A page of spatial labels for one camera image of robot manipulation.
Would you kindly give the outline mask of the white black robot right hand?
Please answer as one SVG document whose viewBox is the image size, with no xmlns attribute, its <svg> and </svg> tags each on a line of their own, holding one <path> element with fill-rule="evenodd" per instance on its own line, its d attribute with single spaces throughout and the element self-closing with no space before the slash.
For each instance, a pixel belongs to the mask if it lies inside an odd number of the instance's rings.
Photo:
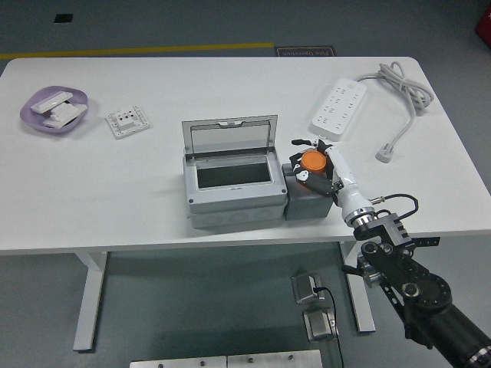
<svg viewBox="0 0 491 368">
<path fill-rule="evenodd" d="M 375 218 L 374 206 L 359 191 L 358 184 L 341 151 L 322 140 L 293 140 L 295 146 L 309 146 L 290 157 L 297 183 L 324 197 L 333 199 L 341 208 L 344 222 L 357 228 Z M 302 162 L 306 153 L 319 153 L 325 160 L 322 169 L 311 169 Z"/>
</svg>

